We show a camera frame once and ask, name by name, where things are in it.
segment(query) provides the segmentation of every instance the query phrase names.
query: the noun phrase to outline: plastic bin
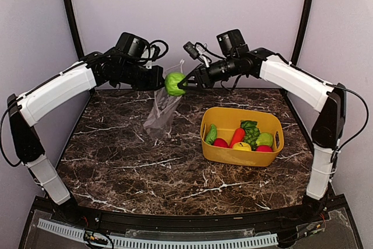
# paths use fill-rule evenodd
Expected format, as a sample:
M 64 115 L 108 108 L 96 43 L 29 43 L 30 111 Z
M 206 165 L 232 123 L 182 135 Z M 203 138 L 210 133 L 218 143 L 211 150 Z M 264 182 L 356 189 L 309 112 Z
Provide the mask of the plastic bin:
M 217 137 L 223 138 L 229 144 L 235 130 L 240 127 L 243 120 L 256 121 L 258 122 L 257 127 L 261 132 L 268 132 L 273 135 L 275 138 L 272 146 L 273 152 L 234 150 L 215 147 L 205 142 L 210 126 L 214 124 L 217 127 Z M 203 156 L 206 159 L 240 166 L 268 166 L 284 148 L 284 135 L 279 119 L 269 113 L 243 109 L 224 107 L 208 109 L 203 115 L 200 137 Z

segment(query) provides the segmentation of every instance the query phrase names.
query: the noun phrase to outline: plastic bag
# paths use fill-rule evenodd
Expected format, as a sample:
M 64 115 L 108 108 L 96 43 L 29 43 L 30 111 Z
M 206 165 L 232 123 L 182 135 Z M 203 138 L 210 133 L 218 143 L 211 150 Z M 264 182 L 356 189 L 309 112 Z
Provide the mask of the plastic bag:
M 178 65 L 172 66 L 164 71 L 164 76 L 172 72 L 181 72 L 184 60 L 180 60 Z M 169 96 L 166 89 L 154 92 L 153 108 L 143 124 L 145 131 L 153 139 L 171 137 L 174 111 L 176 110 L 182 96 Z

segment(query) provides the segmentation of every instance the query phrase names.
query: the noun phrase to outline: marble table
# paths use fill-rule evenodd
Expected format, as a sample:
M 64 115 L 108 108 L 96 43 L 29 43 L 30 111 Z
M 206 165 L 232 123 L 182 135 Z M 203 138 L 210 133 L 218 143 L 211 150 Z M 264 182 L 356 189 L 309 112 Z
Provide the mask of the marble table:
M 153 92 L 102 90 L 91 97 L 58 165 L 79 205 L 153 215 L 221 215 L 301 203 L 312 154 L 277 89 L 191 92 L 175 112 L 170 137 L 152 140 L 143 123 Z M 200 122 L 210 107 L 274 114 L 285 147 L 267 168 L 203 157 Z

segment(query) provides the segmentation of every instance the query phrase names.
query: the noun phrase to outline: wall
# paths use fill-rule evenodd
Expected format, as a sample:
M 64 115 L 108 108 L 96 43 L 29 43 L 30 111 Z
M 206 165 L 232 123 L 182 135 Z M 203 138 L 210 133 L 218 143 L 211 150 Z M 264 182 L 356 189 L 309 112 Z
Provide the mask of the wall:
M 182 49 L 187 41 L 207 43 L 220 53 L 216 35 L 239 28 L 251 48 L 266 47 L 290 58 L 304 0 L 73 0 L 86 52 L 106 51 L 123 31 L 149 41 L 160 38 L 170 52 L 165 68 L 186 60 L 185 72 L 198 63 Z M 238 86 L 273 87 L 254 78 Z
M 343 83 L 361 94 L 373 109 L 373 0 L 314 0 L 299 66 L 331 82 Z M 317 115 L 292 97 L 310 131 Z M 343 140 L 360 129 L 365 111 L 359 99 L 348 95 Z M 365 248 L 373 236 L 373 125 L 346 145 L 340 155 L 333 185 L 345 193 Z
M 0 0 L 0 112 L 6 99 L 45 81 L 76 61 L 62 0 Z M 76 97 L 36 125 L 47 156 L 55 164 L 87 100 Z M 3 128 L 5 151 L 16 162 L 9 124 Z M 23 166 L 0 158 L 0 240 L 17 248 L 35 195 L 43 193 Z

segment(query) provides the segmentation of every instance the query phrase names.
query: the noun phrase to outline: carrot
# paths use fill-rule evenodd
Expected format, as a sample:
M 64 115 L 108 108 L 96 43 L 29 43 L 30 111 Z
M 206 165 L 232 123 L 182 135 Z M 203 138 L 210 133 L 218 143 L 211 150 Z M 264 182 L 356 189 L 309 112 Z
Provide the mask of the carrot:
M 232 137 L 231 143 L 229 144 L 229 148 L 233 148 L 233 145 L 237 142 L 242 142 L 245 137 L 245 130 L 243 128 L 237 128 L 234 132 Z

